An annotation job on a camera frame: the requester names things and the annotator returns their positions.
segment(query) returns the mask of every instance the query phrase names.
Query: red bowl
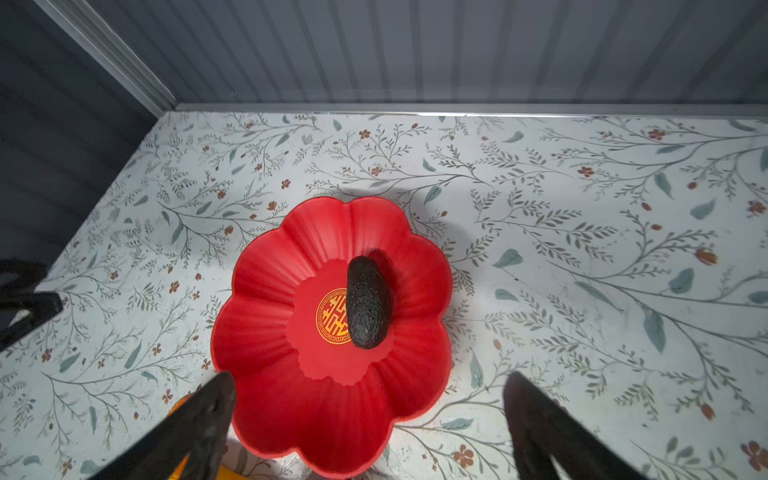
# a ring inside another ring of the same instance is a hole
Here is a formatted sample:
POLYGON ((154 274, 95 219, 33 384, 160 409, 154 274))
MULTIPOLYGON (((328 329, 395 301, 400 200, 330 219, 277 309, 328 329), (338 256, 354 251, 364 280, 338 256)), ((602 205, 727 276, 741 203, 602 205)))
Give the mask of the red bowl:
POLYGON ((322 197, 246 247, 210 341, 232 373, 237 437, 253 454, 297 452, 330 478, 364 472, 396 422, 437 403, 451 371, 442 324, 451 269, 389 200, 322 197), (386 339, 364 350, 346 331, 346 269, 373 258, 392 291, 386 339))

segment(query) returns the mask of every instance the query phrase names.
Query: avocado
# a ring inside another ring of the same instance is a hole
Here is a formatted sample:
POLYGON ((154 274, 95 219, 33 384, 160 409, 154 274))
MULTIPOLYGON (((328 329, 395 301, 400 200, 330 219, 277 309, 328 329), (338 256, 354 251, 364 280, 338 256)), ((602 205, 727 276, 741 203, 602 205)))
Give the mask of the avocado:
POLYGON ((376 262, 368 257, 349 262, 346 318, 355 346, 372 349, 384 341, 392 318, 392 294, 376 262))

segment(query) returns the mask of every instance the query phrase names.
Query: circular gold logo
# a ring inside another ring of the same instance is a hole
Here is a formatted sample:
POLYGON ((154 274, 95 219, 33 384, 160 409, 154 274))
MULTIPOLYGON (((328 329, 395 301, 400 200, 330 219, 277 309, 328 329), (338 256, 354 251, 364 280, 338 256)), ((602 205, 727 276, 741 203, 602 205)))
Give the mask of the circular gold logo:
POLYGON ((317 306, 317 331, 333 345, 342 345, 350 341, 346 323, 346 288, 337 288, 328 292, 317 306))

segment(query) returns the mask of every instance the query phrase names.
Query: white baseboard trim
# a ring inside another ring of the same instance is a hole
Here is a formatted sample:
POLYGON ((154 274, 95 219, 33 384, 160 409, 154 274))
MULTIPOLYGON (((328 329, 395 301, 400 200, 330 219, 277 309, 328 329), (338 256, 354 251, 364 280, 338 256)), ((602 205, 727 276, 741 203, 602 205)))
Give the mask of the white baseboard trim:
POLYGON ((237 111, 264 113, 407 114, 464 117, 695 117, 768 118, 768 104, 194 104, 177 111, 237 111))
POLYGON ((176 107, 170 90, 86 0, 35 3, 155 117, 176 107))

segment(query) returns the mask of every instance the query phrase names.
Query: floral tablecloth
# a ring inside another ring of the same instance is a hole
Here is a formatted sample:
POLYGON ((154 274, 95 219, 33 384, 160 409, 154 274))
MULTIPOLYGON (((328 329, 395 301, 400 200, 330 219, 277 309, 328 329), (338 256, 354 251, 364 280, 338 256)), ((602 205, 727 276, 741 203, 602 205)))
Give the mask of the floral tablecloth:
MULTIPOLYGON (((379 195, 449 258, 454 366, 370 475, 515 478, 517 369, 652 478, 759 478, 767 170, 755 120, 166 114, 40 285, 64 312, 0 356, 0 475, 120 454, 214 375, 245 245, 307 198, 379 195)), ((225 464, 307 475, 234 439, 225 464)))

